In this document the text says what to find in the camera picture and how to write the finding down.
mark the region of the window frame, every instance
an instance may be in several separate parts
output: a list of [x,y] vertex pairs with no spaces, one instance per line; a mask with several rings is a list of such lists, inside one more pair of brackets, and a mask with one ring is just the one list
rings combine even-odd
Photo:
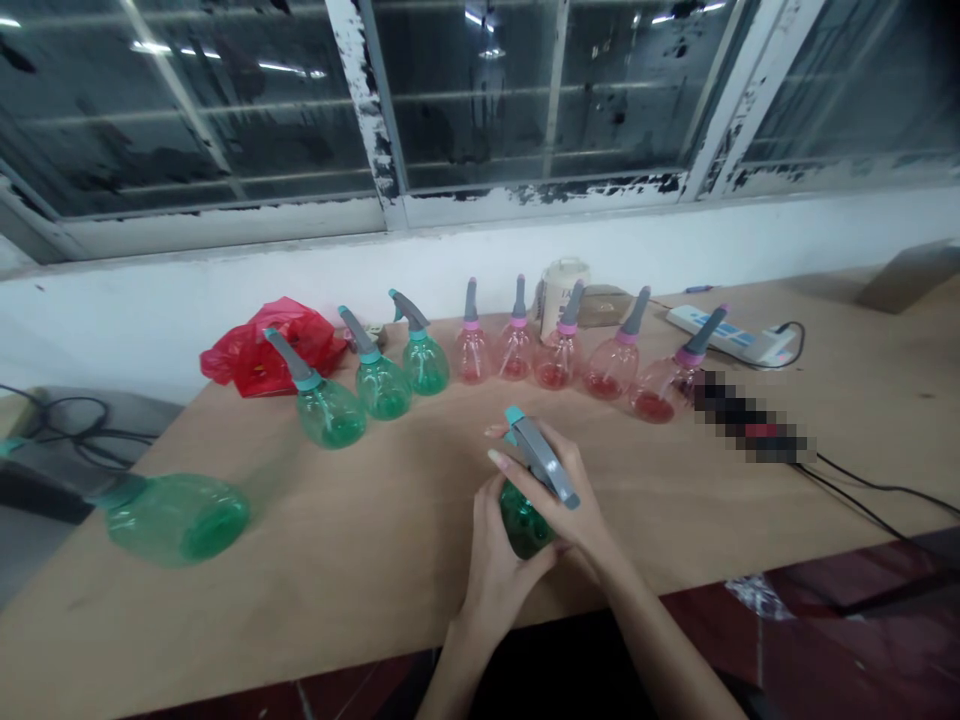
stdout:
[[[645,1],[634,0],[631,4]],[[896,157],[880,156],[834,159],[826,164],[818,160],[793,162],[789,167],[782,162],[744,163],[747,149],[826,0],[758,0],[748,26],[740,25],[748,0],[727,1],[736,2],[737,6],[721,39],[707,85],[718,81],[725,53],[733,45],[733,33],[741,27],[743,40],[736,56],[727,58],[732,62],[730,72],[712,108],[707,107],[709,88],[705,85],[702,91],[701,111],[710,112],[710,116],[689,169],[651,169],[514,186],[501,183],[410,191],[398,171],[403,162],[402,151],[371,0],[326,0],[326,13],[375,192],[367,196],[285,198],[72,219],[57,216],[0,159],[0,233],[35,261],[47,264],[586,212],[669,208],[785,193],[833,193],[897,183],[911,187],[943,185],[960,179],[960,153],[905,165],[898,165]],[[573,0],[556,2],[547,140],[551,116],[553,126],[556,125],[556,96]],[[121,4],[132,5],[133,0],[121,0]],[[858,173],[857,168],[862,169],[867,161],[871,171]],[[13,192],[11,183],[22,189],[21,195]]]

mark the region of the window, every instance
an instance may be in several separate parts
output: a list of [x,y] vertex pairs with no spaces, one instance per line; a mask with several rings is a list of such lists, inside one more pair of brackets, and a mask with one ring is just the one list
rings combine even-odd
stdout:
[[52,262],[956,182],[958,36],[934,0],[0,0],[0,233]]

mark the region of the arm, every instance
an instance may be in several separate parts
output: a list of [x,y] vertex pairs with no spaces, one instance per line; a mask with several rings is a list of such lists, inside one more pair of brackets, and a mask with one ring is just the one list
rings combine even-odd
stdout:
[[493,651],[513,627],[533,586],[557,563],[562,547],[557,543],[527,561],[514,554],[500,515],[505,481],[503,475],[491,478],[473,498],[467,597],[447,630],[440,662],[417,720],[467,717]]
[[[577,446],[549,425],[537,424],[580,496],[579,508],[568,510],[509,456],[491,450],[490,458],[557,534],[578,547],[593,567],[658,714],[671,719],[743,718],[733,696],[610,534]],[[487,434],[502,435],[506,430],[495,426]]]

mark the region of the red plastic bag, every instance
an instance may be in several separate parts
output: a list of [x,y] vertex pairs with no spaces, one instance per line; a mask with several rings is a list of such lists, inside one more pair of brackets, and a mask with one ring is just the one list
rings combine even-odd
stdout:
[[347,348],[334,337],[334,328],[316,310],[288,297],[267,303],[245,325],[235,327],[209,350],[200,353],[200,372],[220,385],[231,380],[242,397],[292,395],[293,385],[287,364],[263,337],[267,328],[276,328],[297,353],[321,375],[337,369]]

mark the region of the white container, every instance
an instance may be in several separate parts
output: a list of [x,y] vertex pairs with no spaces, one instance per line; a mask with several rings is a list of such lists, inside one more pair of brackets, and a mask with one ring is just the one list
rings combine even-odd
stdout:
[[540,340],[546,341],[556,327],[577,280],[590,284],[590,266],[580,258],[560,258],[543,271],[537,298],[540,316]]

